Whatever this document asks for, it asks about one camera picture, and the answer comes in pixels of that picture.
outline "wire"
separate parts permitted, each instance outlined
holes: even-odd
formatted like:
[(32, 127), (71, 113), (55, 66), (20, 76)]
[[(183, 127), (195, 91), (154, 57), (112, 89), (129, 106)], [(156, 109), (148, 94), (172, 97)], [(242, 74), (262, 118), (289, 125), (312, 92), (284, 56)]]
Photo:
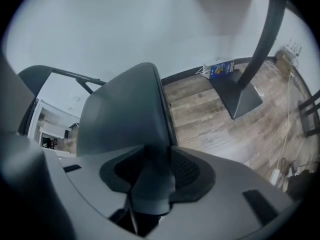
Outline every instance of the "wire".
[(203, 69), (204, 69), (204, 67), (201, 67), (201, 68), (197, 71), (197, 73), (195, 73), (195, 75), (196, 75), (196, 74), (201, 74), (202, 72), (200, 72), (200, 70), (203, 71)]
[(319, 162), (317, 162), (317, 161), (311, 161), (311, 162), (307, 162), (307, 163), (305, 163), (305, 164), (303, 164), (303, 165), (300, 165), (298, 168), (300, 168), (300, 167), (302, 167), (302, 166), (310, 166), (310, 165), (314, 165), (314, 164), (318, 164)]
[(280, 74), (281, 75), (283, 75), (283, 76), (285, 76), (285, 77), (288, 77), (289, 75), (290, 75), (290, 73), (289, 74), (283, 74), (282, 72), (281, 72), (281, 70), (279, 69), (279, 68), (277, 68), (277, 66), (273, 63), (273, 62), (271, 62), (271, 61), (264, 61), (263, 62), (264, 64), (266, 64), (268, 67), (270, 67), (271, 69), (272, 69), (272, 71), (273, 72), (275, 72), (276, 74), (277, 74), (277, 70), (280, 72)]
[(78, 126), (78, 128), (79, 128), (79, 124), (77, 124), (77, 120), (76, 120), (74, 114), (71, 114), (71, 115), (72, 115), (72, 117), (73, 117), (73, 119), (74, 119), (74, 122), (75, 122), (76, 126)]
[(290, 116), (290, 79), (291, 79), (291, 70), (290, 70), (290, 73), (289, 73), (289, 80), (288, 80), (288, 118), (287, 118), (287, 121), (286, 121), (286, 133), (285, 133), (285, 139), (284, 139), (282, 151), (281, 151), (281, 154), (279, 156), (278, 163), (276, 164), (276, 168), (277, 169), (279, 167), (280, 159), (281, 159), (281, 157), (282, 157), (282, 155), (284, 153), (284, 150), (285, 150), (287, 137), (288, 137), (288, 131), (289, 131), (289, 121), (290, 121), (289, 120), (289, 116)]
[(131, 217), (131, 222), (132, 222), (134, 233), (136, 235), (138, 235), (138, 225), (137, 225), (137, 221), (136, 221), (136, 218), (135, 218), (135, 213), (132, 210), (131, 204), (129, 205), (129, 212), (130, 212), (130, 217)]

